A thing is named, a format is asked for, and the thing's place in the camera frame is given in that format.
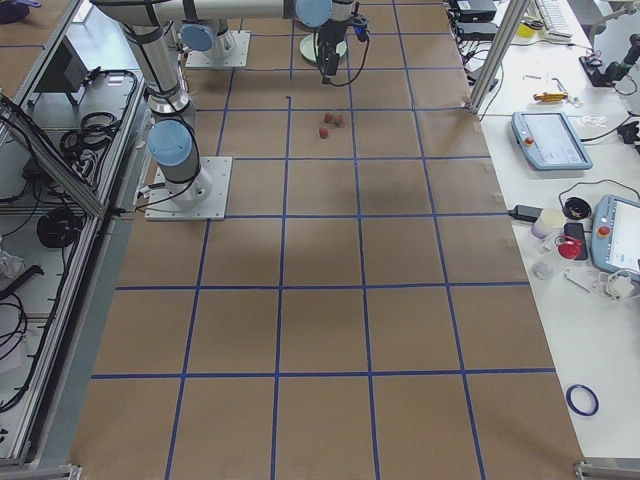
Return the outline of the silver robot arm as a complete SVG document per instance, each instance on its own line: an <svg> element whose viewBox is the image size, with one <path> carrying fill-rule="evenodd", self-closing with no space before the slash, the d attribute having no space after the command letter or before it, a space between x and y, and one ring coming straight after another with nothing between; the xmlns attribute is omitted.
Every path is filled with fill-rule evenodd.
<svg viewBox="0 0 640 480"><path fill-rule="evenodd" d="M226 57L237 46L225 19L212 19L198 23L184 22L180 27L182 43L193 51L203 52L211 57Z"/></svg>
<svg viewBox="0 0 640 480"><path fill-rule="evenodd" d="M170 23L179 24L184 45L209 52L227 39L231 19L297 19L316 35L314 54L325 84L337 73L337 47L347 30L352 29L359 41L369 41L369 20L355 1L98 1L95 5L119 24L143 74L157 121L148 146L164 175L169 199L180 202L199 199L209 182L188 117L194 104L164 33Z"/></svg>

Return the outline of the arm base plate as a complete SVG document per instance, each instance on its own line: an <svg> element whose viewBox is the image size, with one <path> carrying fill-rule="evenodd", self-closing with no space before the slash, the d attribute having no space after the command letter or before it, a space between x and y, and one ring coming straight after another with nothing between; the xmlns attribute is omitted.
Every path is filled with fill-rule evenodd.
<svg viewBox="0 0 640 480"><path fill-rule="evenodd" d="M248 60L251 32L227 30L219 36L205 36L188 45L186 67L199 70L244 68Z"/></svg>
<svg viewBox="0 0 640 480"><path fill-rule="evenodd" d="M223 221L226 216L233 159L222 156L200 158L200 173L181 195L184 186L169 183L150 193L150 207L145 210L149 221Z"/></svg>

